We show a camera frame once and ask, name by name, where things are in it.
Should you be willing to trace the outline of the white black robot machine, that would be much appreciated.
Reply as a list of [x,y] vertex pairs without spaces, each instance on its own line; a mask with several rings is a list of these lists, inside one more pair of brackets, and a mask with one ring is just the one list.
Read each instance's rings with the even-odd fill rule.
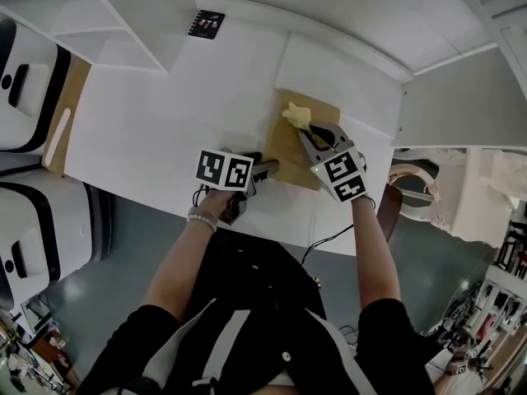
[[0,309],[107,258],[110,241],[109,199],[96,188],[0,182]]
[[53,41],[0,20],[0,152],[42,152],[71,60]]

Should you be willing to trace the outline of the small black spiral notebook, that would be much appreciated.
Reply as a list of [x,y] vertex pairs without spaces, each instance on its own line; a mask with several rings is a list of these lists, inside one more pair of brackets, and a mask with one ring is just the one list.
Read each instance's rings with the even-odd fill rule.
[[217,36],[225,14],[220,12],[211,12],[199,10],[192,25],[189,28],[188,36],[197,37],[206,40],[214,40]]

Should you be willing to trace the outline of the person's left hand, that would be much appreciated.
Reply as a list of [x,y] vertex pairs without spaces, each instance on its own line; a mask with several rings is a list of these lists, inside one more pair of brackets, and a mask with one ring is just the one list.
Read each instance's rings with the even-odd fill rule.
[[203,200],[198,204],[198,207],[211,214],[216,219],[225,211],[229,200],[234,196],[235,192],[222,191],[217,189],[210,190]]

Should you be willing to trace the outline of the person in black shirt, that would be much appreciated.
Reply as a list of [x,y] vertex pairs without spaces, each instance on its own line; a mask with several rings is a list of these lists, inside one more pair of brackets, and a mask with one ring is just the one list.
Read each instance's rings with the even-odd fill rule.
[[435,395],[403,304],[359,318],[356,349],[324,312],[315,280],[278,243],[211,239],[184,320],[142,306],[114,332],[78,395]]

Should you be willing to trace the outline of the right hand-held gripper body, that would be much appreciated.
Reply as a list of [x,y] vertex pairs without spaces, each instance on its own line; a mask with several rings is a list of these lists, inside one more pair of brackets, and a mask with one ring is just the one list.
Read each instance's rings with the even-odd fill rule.
[[310,170],[337,202],[350,202],[367,195],[364,162],[354,146],[313,165]]

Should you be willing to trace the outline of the brown wooden stool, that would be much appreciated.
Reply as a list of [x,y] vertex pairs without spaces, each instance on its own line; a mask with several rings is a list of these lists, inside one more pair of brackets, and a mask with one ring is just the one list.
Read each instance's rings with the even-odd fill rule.
[[393,185],[387,184],[377,212],[377,218],[387,242],[394,232],[403,205],[403,194]]

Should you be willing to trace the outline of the white desk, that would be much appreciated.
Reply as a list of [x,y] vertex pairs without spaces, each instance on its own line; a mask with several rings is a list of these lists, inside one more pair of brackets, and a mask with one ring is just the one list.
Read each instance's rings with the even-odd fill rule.
[[319,42],[224,21],[213,40],[185,41],[169,74],[95,66],[77,106],[65,171],[123,198],[185,216],[203,148],[263,150],[277,91],[341,111],[380,200],[393,155],[401,84]]

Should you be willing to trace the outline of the brown notebook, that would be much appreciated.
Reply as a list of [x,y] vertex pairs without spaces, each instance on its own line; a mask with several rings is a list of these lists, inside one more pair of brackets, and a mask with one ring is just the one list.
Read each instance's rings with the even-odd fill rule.
[[310,171],[310,159],[298,136],[298,129],[282,116],[289,103],[310,109],[314,121],[338,124],[341,110],[338,107],[307,95],[289,90],[277,90],[276,108],[263,150],[265,160],[277,160],[278,172],[274,179],[288,184],[319,191],[319,180]]

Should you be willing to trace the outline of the person's right forearm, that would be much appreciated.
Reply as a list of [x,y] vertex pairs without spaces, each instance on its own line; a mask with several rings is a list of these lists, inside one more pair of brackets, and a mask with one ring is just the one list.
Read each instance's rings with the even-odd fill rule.
[[399,276],[372,201],[351,202],[361,314],[380,300],[401,300]]

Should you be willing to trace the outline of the cream ornate chair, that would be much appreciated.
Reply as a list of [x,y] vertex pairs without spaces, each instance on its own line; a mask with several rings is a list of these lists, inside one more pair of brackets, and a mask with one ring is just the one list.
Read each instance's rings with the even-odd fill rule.
[[425,186],[425,193],[417,193],[405,189],[400,189],[403,196],[428,201],[428,207],[412,207],[405,203],[402,204],[400,214],[413,221],[435,223],[439,219],[436,209],[441,204],[440,189],[437,181],[432,178],[424,169],[412,164],[392,165],[389,170],[387,184],[395,186],[395,182],[405,176],[417,176]]

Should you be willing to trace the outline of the cardboard box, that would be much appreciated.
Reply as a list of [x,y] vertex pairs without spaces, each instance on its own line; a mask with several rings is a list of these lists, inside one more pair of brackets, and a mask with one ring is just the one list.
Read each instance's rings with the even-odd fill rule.
[[59,177],[65,176],[72,125],[90,70],[90,63],[77,56],[72,57],[68,74],[49,126],[41,164]]

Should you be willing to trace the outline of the white ornate vanity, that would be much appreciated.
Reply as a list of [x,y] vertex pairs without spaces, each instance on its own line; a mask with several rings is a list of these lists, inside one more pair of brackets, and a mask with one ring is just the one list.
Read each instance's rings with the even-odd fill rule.
[[437,181],[439,219],[430,224],[467,242],[499,248],[513,210],[527,202],[527,154],[481,147],[399,149],[397,164],[418,166]]

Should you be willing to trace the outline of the white shelf unit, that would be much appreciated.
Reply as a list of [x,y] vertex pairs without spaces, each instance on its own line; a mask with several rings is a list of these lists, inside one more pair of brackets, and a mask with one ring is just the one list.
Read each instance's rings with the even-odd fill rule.
[[169,72],[194,0],[0,0],[0,13],[91,64]]

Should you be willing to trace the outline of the yellow cloth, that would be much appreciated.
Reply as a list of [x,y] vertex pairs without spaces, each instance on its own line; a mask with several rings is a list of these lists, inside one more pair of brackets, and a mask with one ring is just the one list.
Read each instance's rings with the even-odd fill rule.
[[300,140],[319,148],[325,147],[325,143],[310,128],[311,110],[309,108],[289,102],[287,108],[282,111],[282,117],[294,127]]

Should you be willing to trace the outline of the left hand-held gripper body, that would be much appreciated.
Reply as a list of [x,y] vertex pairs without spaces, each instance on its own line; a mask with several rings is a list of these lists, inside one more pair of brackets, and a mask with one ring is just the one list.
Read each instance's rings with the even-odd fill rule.
[[263,161],[261,152],[236,153],[228,148],[221,151],[202,149],[199,154],[195,179],[200,184],[194,193],[198,206],[201,193],[212,189],[235,192],[219,220],[227,225],[235,223],[247,208],[247,201],[257,193],[256,184],[270,177],[270,172],[253,172],[253,164]]

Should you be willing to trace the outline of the person's left forearm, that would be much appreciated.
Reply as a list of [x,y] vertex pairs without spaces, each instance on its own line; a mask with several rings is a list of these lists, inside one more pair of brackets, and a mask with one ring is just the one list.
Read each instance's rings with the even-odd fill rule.
[[212,228],[206,222],[187,223],[158,267],[144,304],[162,308],[179,322],[183,321],[212,235]]

